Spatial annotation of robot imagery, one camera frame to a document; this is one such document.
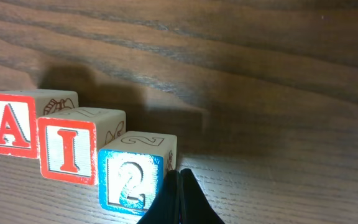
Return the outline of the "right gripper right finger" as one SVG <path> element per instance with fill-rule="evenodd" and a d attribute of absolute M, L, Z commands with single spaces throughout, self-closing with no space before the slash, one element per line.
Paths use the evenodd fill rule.
<path fill-rule="evenodd" d="M 224 224 L 212 209 L 191 169 L 183 169 L 180 221 L 183 224 Z"/>

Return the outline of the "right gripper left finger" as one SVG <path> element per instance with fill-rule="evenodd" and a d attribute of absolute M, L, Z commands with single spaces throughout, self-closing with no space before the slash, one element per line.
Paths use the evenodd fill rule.
<path fill-rule="evenodd" d="M 138 224 L 179 224 L 179 180 L 177 170 L 166 174 L 156 198 Z"/>

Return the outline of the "blue number 2 block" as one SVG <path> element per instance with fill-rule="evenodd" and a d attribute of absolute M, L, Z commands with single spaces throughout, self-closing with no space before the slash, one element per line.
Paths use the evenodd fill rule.
<path fill-rule="evenodd" d="M 99 203 L 105 210 L 144 215 L 176 168 L 177 136 L 128 131 L 98 152 Z"/>

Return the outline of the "red letter I block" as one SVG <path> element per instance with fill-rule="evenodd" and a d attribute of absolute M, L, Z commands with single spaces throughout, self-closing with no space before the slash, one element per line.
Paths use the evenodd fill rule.
<path fill-rule="evenodd" d="M 98 183 L 98 152 L 126 132 L 126 112 L 79 107 L 40 117 L 43 177 L 74 184 Z"/>

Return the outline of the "red letter A block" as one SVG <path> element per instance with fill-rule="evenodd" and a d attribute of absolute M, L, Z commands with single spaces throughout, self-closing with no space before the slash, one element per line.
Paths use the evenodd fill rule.
<path fill-rule="evenodd" d="M 77 107 L 78 94 L 75 91 L 0 91 L 0 154 L 37 159 L 37 119 Z"/>

